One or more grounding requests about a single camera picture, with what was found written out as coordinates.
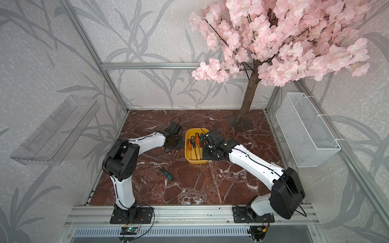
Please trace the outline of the black yellow dotted screwdriver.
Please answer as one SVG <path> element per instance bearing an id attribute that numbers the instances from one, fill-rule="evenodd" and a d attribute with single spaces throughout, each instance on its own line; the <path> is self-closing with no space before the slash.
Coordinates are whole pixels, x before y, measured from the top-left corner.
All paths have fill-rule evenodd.
<path id="1" fill-rule="evenodd" d="M 197 157 L 197 152 L 196 152 L 196 140 L 195 140 L 195 136 L 191 136 L 191 137 L 190 137 L 190 142 L 191 142 L 192 150 L 195 152 L 196 159 L 198 159 L 198 157 Z"/>

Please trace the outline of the large orange black screwdriver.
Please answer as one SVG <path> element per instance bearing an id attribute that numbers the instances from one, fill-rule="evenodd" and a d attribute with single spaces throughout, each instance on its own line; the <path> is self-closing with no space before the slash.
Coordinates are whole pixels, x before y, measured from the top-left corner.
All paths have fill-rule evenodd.
<path id="1" fill-rule="evenodd" d="M 199 136 L 199 133 L 195 133 L 195 140 L 196 140 L 196 144 L 197 144 L 197 148 L 198 148 L 198 151 L 199 151 L 199 160 L 201 159 L 201 147 L 200 147 L 200 136 Z"/>

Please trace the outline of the green black screwdriver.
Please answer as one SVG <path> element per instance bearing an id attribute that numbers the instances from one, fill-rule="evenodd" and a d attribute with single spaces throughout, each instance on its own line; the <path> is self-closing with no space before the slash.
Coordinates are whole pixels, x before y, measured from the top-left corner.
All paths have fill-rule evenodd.
<path id="1" fill-rule="evenodd" d="M 173 181 L 173 180 L 174 180 L 173 175 L 172 175 L 169 171 L 167 171 L 164 167 L 161 167 L 160 165 L 158 165 L 158 167 L 160 168 L 161 173 L 162 173 L 169 181 Z"/>
<path id="2" fill-rule="evenodd" d="M 203 148 L 205 145 L 205 134 L 201 133 L 200 134 L 200 147 Z"/>

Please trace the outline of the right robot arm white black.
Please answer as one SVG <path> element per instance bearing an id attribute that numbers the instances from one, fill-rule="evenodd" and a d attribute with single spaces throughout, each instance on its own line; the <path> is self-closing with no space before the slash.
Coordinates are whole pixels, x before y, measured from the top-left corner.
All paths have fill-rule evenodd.
<path id="1" fill-rule="evenodd" d="M 258 222 L 269 219 L 270 214 L 274 213 L 289 220 L 305 199 L 306 193 L 294 169 L 284 169 L 266 162 L 237 140 L 223 139 L 215 129 L 201 136 L 200 144 L 203 145 L 206 160 L 227 160 L 238 165 L 270 190 L 266 195 L 254 197 L 244 207 L 241 217 L 246 221 Z"/>

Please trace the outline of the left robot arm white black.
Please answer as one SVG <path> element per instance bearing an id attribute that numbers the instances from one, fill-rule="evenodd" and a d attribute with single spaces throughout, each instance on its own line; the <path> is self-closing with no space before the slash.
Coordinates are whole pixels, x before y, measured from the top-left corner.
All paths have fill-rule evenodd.
<path id="1" fill-rule="evenodd" d="M 182 126 L 174 121 L 162 130 L 149 135 L 124 139 L 118 138 L 106 154 L 102 168 L 110 176 L 115 192 L 115 207 L 119 212 L 128 214 L 136 208 L 133 194 L 132 175 L 135 172 L 139 155 L 162 147 L 168 151 L 183 147 Z"/>

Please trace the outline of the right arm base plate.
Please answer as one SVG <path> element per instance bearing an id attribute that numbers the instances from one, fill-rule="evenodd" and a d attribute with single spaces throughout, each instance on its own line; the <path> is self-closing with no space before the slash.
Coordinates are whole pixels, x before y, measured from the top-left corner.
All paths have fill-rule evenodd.
<path id="1" fill-rule="evenodd" d="M 275 223 L 273 214 L 259 216 L 247 206 L 233 205 L 232 212 L 235 223 Z"/>

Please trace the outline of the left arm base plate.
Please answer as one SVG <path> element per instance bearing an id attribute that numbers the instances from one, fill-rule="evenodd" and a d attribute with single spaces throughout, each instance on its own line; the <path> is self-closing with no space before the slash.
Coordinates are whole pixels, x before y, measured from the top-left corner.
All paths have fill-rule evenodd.
<path id="1" fill-rule="evenodd" d="M 124 210 L 115 207 L 110 224 L 151 224 L 154 218 L 152 207 L 137 207 Z"/>

